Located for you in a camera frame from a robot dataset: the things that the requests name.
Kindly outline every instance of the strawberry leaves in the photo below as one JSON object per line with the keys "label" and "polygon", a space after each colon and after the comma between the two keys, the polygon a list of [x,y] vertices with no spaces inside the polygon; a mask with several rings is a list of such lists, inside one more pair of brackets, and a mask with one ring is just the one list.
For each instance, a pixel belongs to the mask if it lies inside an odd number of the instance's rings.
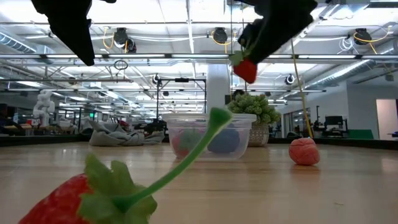
{"label": "strawberry leaves", "polygon": [[81,217],[98,224],[148,223],[149,217],[157,208],[153,197],[146,197],[135,203],[127,212],[120,211],[111,200],[112,196],[133,195],[145,189],[131,180],[124,163],[112,161],[109,169],[93,154],[89,154],[86,158],[85,174],[94,193],[81,196],[78,210]]}

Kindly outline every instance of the metal frame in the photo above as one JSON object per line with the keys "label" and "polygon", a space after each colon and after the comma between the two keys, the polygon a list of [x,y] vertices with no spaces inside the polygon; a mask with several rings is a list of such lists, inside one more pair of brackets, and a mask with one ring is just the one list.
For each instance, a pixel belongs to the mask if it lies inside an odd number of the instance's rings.
{"label": "metal frame", "polygon": [[[159,83],[165,81],[166,83],[162,86],[162,88],[159,88]],[[205,89],[203,89],[199,83],[197,81],[202,81],[205,83]],[[163,90],[167,84],[169,84],[170,82],[177,82],[177,83],[186,83],[186,82],[195,82],[199,88],[201,88],[201,90],[199,91],[204,91],[205,92],[205,113],[206,113],[206,106],[207,106],[207,80],[206,79],[197,79],[197,78],[160,78],[158,79],[157,83],[156,83],[156,119],[159,119],[159,91]]]}

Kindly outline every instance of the green plant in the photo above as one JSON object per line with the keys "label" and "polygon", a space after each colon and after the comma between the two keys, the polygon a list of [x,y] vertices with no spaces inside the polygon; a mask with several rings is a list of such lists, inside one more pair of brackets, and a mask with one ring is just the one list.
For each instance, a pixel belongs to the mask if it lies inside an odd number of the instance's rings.
{"label": "green plant", "polygon": [[257,124],[272,124],[280,120],[280,113],[269,106],[265,95],[251,96],[248,93],[236,96],[228,105],[232,113],[246,113],[257,115]]}

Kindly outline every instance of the red ball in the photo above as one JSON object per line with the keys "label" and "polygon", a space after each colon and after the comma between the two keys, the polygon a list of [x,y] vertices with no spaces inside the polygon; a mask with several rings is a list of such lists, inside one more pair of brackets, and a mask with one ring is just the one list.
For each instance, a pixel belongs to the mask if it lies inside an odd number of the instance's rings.
{"label": "red ball", "polygon": [[289,146],[289,155],[297,165],[312,166],[320,161],[317,145],[310,138],[294,140]]}

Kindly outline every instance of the pillar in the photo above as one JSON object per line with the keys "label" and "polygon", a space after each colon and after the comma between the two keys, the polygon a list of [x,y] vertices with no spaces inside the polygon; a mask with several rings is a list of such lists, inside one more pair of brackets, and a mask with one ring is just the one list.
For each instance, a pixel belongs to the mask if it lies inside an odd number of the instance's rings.
{"label": "pillar", "polygon": [[230,95],[230,73],[227,64],[209,64],[207,72],[207,112],[225,108],[225,95]]}

